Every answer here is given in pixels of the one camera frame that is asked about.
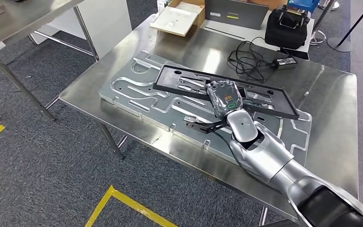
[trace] black cable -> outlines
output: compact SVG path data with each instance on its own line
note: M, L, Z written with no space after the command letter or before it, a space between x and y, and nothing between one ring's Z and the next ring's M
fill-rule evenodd
M219 133L217 133L216 131L214 131L214 130L210 130L212 133L214 133L215 135L217 135L218 137L220 137L226 144L227 144L227 146L228 146L228 148L230 149L230 146L229 146L229 142L221 135L221 134L219 134ZM271 190L273 190L273 191L275 191L275 192L277 192L277 193L279 193L279 194L282 194L280 191L278 191L278 190L276 190L276 189L274 189L274 188L272 188L271 186L269 186L269 185L267 185L266 183L264 183L264 182L262 182L260 179L258 179L258 178L256 178L256 177L254 177L254 175L252 175L252 173L250 173L248 170L246 170L243 166L242 166L242 164L240 163L240 161L236 158L236 155L234 155L234 153L233 153L233 151L232 151L232 149L230 149L230 152L232 153L232 155L233 155L233 157L234 157L234 159L236 160L236 162L237 162L237 164L240 166L240 168L241 169L243 169L244 170L244 172L247 174L247 175L249 175L251 178L253 178L256 182L258 182L258 183L260 183L261 185L263 185L263 186L265 186L265 187L267 187L267 188L269 188L269 189L271 189Z
M274 67L273 63L267 62L264 57L252 50L251 44L254 42L254 40L262 37L255 37L253 40L250 41L243 41L241 42L236 50L232 51L229 56L227 57L227 66L229 66L231 69L234 69L237 75L245 76L246 79L254 80L256 82L259 82L261 84L265 83L265 78L260 72L260 69L262 68L272 68ZM242 47L244 47L246 44L249 44L248 51L241 50Z

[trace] robotic arm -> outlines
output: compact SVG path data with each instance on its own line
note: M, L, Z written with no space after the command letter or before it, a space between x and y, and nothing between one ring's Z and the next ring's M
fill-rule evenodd
M207 133L230 126L233 133L229 147L241 167L251 166L262 179L276 185L302 226L363 227L363 204L293 160L283 142L261 123L254 122L243 108L243 98L234 82L212 81L206 90L215 116L222 119Z

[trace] blue object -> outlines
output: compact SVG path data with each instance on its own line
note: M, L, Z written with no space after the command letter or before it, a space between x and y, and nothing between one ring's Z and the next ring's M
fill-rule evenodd
M289 0L287 5L313 13L319 1L320 0Z

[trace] aluminum plate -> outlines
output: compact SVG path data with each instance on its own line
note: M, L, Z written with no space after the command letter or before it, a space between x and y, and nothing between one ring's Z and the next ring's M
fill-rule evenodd
M109 103L237 164L228 146L216 135L203 134L185 127L183 118L186 115L196 116L203 122L219 121L214 116L210 102L152 89L165 63L183 67L159 56L140 52L103 84L99 94ZM299 110L298 113L298 120L263 113L255 113L253 119L276 134L295 155L297 162L305 165L312 117ZM219 130L226 139L231 138L231 132L230 128Z

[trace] floor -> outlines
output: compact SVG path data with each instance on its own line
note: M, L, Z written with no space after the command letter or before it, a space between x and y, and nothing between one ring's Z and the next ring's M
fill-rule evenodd
M128 0L132 27L156 11L155 1ZM363 1L339 0L321 30L341 36L363 11ZM314 17L319 17L317 10ZM56 37L87 49L66 33ZM311 47L311 61L358 76L360 200L363 202L363 22L353 32L351 53L326 44ZM94 59L52 41L22 39L0 58L43 103L49 102ZM178 226L258 225L261 206L133 140L111 152L96 123L55 104L49 121L0 73L0 226L84 226L110 185ZM118 140L121 134L111 130ZM281 217L270 212L267 223ZM94 226L157 226L111 198Z

